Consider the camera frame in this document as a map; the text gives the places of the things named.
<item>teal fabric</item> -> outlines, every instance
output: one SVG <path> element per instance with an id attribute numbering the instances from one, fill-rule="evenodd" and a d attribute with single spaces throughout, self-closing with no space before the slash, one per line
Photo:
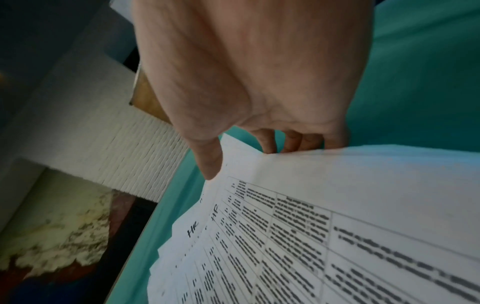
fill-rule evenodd
<path id="1" fill-rule="evenodd" d="M 351 144 L 480 151 L 480 1 L 386 0 L 375 9 L 370 61 L 348 111 Z M 247 132 L 228 132 L 260 149 Z M 277 133 L 279 147 L 284 137 Z M 147 303 L 149 267 L 172 223 L 199 198 L 189 152 L 107 301 Z"/>

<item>white brick wall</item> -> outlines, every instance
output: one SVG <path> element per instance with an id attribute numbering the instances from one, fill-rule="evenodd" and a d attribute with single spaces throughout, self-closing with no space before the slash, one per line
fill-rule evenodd
<path id="1" fill-rule="evenodd" d="M 0 134 L 0 180 L 24 158 L 161 198 L 187 146 L 170 125 L 129 106 L 135 74 L 104 54 L 116 18 L 102 7 Z"/>

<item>stack of paper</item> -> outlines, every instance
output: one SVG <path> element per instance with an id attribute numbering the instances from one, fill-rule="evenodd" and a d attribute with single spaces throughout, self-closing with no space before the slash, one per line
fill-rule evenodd
<path id="1" fill-rule="evenodd" d="M 477 154 L 221 143 L 220 174 L 158 250 L 150 303 L 480 302 Z"/>

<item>green surface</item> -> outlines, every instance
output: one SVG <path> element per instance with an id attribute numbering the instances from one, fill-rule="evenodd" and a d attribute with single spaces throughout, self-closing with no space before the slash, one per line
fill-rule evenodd
<path id="1" fill-rule="evenodd" d="M 480 151 L 480 1 L 386 0 L 370 61 L 349 109 L 351 144 Z M 230 135 L 260 148 L 248 133 Z M 277 134 L 279 146 L 282 134 Z M 189 152 L 132 252 L 108 304 L 147 303 L 149 267 L 172 223 L 199 198 Z"/>

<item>sheet of paper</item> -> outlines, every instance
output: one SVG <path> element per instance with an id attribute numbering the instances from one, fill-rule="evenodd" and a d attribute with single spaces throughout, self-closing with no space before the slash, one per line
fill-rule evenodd
<path id="1" fill-rule="evenodd" d="M 231 154 L 206 229 L 161 293 L 169 303 L 479 303 L 480 158 L 413 150 Z"/>

